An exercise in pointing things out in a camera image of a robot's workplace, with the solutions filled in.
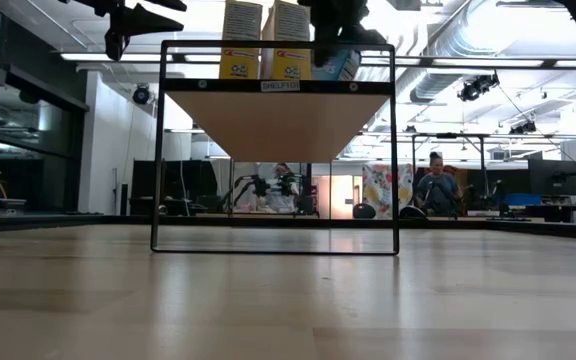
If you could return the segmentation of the person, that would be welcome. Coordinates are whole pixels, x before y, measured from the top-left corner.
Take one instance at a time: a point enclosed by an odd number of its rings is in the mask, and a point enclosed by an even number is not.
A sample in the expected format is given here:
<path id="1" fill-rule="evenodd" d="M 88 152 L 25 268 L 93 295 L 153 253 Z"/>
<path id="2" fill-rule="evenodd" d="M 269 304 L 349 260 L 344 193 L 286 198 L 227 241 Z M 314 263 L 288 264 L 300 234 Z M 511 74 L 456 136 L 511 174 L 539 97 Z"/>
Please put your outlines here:
<path id="1" fill-rule="evenodd" d="M 443 158 L 430 153 L 429 172 L 417 184 L 415 204 L 435 216 L 456 217 L 462 191 L 455 178 L 444 171 Z"/>
<path id="2" fill-rule="evenodd" d="M 292 172 L 290 167 L 286 163 L 277 163 L 274 168 L 274 177 L 268 181 L 270 185 L 270 189 L 267 192 L 266 200 L 267 204 L 271 208 L 273 212 L 276 213 L 295 213 L 296 212 L 296 197 L 297 196 L 290 196 L 284 197 L 279 192 L 275 192 L 272 189 L 272 185 L 275 182 L 275 178 L 278 175 Z"/>

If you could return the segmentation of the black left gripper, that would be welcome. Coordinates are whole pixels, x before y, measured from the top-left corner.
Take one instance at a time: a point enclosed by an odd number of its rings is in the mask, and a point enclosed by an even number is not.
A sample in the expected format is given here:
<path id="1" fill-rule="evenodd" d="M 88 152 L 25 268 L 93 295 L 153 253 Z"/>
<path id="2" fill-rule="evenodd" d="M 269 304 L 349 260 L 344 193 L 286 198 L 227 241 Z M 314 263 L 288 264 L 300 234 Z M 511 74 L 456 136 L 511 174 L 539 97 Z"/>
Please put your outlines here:
<path id="1" fill-rule="evenodd" d="M 72 0 L 58 0 L 68 4 Z M 167 17 L 149 12 L 139 3 L 133 7 L 125 4 L 125 0 L 74 0 L 94 10 L 99 17 L 110 17 L 109 29 L 104 35 L 105 54 L 113 61 L 119 61 L 130 43 L 130 36 L 150 33 L 177 32 L 184 25 Z M 182 0 L 145 0 L 149 3 L 174 11 L 187 11 L 187 5 Z"/>

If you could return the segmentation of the black monitor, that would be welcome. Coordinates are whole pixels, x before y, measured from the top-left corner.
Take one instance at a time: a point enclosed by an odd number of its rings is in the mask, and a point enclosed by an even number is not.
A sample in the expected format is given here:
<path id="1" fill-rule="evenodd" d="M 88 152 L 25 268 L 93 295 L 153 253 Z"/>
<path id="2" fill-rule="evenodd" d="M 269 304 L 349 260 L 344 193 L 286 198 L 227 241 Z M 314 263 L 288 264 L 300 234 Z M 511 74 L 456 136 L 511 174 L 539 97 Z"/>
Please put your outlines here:
<path id="1" fill-rule="evenodd" d="M 546 196 L 576 196 L 576 163 L 562 160 L 528 161 L 531 191 Z"/>

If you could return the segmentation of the black tube frame stand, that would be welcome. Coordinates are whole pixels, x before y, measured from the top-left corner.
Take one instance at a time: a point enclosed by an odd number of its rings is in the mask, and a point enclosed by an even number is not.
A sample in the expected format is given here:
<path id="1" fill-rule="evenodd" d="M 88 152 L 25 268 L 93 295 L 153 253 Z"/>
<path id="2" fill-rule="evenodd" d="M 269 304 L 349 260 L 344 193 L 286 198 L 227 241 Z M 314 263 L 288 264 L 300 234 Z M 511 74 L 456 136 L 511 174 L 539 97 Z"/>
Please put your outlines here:
<path id="1" fill-rule="evenodd" d="M 417 148 L 421 147 L 422 144 L 419 144 L 418 146 L 416 145 L 416 139 L 418 137 L 425 137 L 426 141 L 428 141 L 431 138 L 436 138 L 437 140 L 456 140 L 456 139 L 461 139 L 463 142 L 468 142 L 471 144 L 471 146 L 477 150 L 479 152 L 480 155 L 480 159 L 479 159 L 479 165 L 480 165 L 480 175 L 482 176 L 482 180 L 481 180 L 481 187 L 482 187 L 482 193 L 481 195 L 483 197 L 486 197 L 488 195 L 488 192 L 490 190 L 489 188 L 489 184 L 488 184 L 488 175 L 487 175 L 487 168 L 486 168 L 486 164 L 485 164 L 485 155 L 484 155 L 484 151 L 485 151 L 485 138 L 486 135 L 484 134 L 465 134 L 465 133 L 454 133 L 454 132 L 446 132 L 446 133 L 414 133 L 411 135 L 411 143 L 412 143 L 412 170 L 413 170 L 413 174 L 415 175 L 416 169 L 417 169 L 417 157 L 416 157 L 416 152 L 417 152 Z M 410 201 L 409 206 L 415 206 L 417 208 L 419 208 L 415 202 L 414 202 L 414 196 L 415 196 L 415 192 L 413 193 L 413 197 Z"/>

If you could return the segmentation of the blue bin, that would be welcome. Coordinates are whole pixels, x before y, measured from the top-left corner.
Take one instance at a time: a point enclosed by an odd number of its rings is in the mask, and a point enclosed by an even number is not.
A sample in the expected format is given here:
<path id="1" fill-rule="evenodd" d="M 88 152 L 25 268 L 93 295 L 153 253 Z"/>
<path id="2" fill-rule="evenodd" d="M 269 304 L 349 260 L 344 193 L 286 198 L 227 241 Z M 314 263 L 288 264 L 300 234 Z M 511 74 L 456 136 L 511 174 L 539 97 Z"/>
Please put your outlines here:
<path id="1" fill-rule="evenodd" d="M 509 206 L 539 206 L 542 204 L 542 196 L 538 194 L 507 194 L 503 202 Z"/>

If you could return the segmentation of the black aluminium table frame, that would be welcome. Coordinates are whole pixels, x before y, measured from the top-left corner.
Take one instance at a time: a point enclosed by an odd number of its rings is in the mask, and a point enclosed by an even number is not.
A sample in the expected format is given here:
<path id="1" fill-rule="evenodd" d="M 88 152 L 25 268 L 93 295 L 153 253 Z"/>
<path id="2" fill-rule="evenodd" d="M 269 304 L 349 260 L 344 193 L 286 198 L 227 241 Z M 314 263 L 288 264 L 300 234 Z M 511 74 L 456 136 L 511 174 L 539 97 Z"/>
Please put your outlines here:
<path id="1" fill-rule="evenodd" d="M 0 216 L 0 231 L 56 228 L 84 225 L 149 225 L 147 216 L 110 216 L 110 215 L 33 215 Z M 267 228 L 304 228 L 304 229 L 391 229 L 391 220 L 343 220 L 308 219 L 302 217 L 162 217 L 161 225 L 170 226 L 214 226 L 214 227 L 267 227 Z M 516 232 L 543 236 L 576 238 L 576 224 L 549 222 L 522 222 L 486 219 L 424 220 L 402 219 L 398 228 L 420 230 L 485 230 Z"/>

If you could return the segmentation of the black stage light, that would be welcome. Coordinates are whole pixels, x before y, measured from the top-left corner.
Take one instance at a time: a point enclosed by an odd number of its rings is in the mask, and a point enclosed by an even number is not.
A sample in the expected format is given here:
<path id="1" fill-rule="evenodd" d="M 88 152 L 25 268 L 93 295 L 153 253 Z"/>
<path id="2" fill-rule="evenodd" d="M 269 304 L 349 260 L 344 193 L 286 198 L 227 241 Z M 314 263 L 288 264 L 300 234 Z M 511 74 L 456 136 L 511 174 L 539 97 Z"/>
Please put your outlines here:
<path id="1" fill-rule="evenodd" d="M 457 97 L 462 102 L 475 101 L 499 84 L 500 81 L 496 72 L 491 75 L 479 75 L 472 80 L 466 81 L 463 84 L 463 88 L 457 93 Z"/>
<path id="2" fill-rule="evenodd" d="M 537 127 L 534 121 L 526 120 L 521 123 L 515 124 L 511 127 L 509 134 L 510 135 L 523 135 L 523 134 L 531 134 L 537 131 Z"/>

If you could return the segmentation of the silver ventilation duct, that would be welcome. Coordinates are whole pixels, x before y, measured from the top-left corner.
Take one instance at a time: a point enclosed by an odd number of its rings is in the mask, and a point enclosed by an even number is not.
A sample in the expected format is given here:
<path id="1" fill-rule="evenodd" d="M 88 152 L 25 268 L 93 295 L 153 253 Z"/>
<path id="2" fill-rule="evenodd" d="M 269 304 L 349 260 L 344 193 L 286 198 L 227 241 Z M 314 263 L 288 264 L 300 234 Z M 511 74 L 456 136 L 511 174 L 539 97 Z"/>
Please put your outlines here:
<path id="1" fill-rule="evenodd" d="M 447 27 L 429 43 L 424 55 L 430 57 L 483 57 L 500 51 L 498 45 L 487 40 L 484 31 L 492 24 L 497 0 L 468 0 Z M 443 90 L 456 82 L 458 74 L 431 73 L 430 69 L 408 69 L 413 103 L 429 103 Z"/>

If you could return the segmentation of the blue cereal box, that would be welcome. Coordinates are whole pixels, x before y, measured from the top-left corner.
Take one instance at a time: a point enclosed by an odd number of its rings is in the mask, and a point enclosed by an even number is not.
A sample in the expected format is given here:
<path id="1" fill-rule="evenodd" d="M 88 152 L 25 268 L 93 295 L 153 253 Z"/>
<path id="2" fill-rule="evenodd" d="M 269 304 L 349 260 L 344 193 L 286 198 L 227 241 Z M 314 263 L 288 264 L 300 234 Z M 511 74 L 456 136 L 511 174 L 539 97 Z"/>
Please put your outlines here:
<path id="1" fill-rule="evenodd" d="M 361 65 L 357 50 L 338 50 L 321 66 L 313 65 L 311 76 L 317 81 L 353 81 Z"/>

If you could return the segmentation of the yellow cereal box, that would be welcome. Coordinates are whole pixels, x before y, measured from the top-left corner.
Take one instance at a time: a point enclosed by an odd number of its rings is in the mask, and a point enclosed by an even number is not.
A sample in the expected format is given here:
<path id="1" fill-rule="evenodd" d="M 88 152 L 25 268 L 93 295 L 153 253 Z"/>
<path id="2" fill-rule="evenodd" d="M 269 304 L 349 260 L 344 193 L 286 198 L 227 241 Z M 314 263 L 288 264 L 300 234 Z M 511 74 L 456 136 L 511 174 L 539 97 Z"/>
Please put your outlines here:
<path id="1" fill-rule="evenodd" d="M 310 8 L 275 0 L 262 30 L 263 41 L 309 42 Z M 310 80 L 309 49 L 263 48 L 261 79 Z"/>
<path id="2" fill-rule="evenodd" d="M 263 7 L 260 4 L 226 0 L 222 39 L 258 41 L 261 37 Z M 259 74 L 258 48 L 221 49 L 220 79 L 256 79 Z"/>

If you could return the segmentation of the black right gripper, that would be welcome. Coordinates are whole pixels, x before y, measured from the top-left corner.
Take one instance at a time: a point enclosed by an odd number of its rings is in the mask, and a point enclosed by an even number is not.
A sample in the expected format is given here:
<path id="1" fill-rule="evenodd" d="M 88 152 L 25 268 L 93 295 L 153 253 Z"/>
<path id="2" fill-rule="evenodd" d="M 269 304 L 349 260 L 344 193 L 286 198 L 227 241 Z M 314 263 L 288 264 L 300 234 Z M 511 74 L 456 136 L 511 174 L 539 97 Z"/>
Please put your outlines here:
<path id="1" fill-rule="evenodd" d="M 334 54 L 332 44 L 386 44 L 386 38 L 375 29 L 366 29 L 361 20 L 369 14 L 367 0 L 297 0 L 298 5 L 310 8 L 310 22 L 314 26 L 313 63 L 323 67 Z"/>

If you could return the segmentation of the white floral hanging cloth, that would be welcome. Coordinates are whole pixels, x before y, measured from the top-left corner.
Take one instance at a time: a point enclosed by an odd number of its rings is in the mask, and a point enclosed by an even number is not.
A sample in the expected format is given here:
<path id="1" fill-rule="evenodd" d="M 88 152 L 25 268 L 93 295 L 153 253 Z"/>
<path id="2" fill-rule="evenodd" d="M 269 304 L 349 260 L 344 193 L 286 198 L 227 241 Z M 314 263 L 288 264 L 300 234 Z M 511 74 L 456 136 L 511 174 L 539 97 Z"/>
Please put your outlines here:
<path id="1" fill-rule="evenodd" d="M 390 165 L 362 165 L 363 202 L 376 211 L 376 219 L 391 219 L 409 204 L 413 196 L 411 164 L 401 164 L 395 172 Z"/>

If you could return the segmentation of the black spot light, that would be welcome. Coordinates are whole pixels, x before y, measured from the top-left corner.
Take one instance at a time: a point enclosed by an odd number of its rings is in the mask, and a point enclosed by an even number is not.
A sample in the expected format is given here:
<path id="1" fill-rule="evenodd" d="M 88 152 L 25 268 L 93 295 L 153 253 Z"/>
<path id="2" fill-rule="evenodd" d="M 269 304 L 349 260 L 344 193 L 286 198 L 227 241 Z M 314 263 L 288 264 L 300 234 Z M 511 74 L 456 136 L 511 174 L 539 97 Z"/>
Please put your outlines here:
<path id="1" fill-rule="evenodd" d="M 132 94 L 133 102 L 138 105 L 147 105 L 151 102 L 151 92 L 148 83 L 140 83 L 136 85 L 136 88 Z"/>

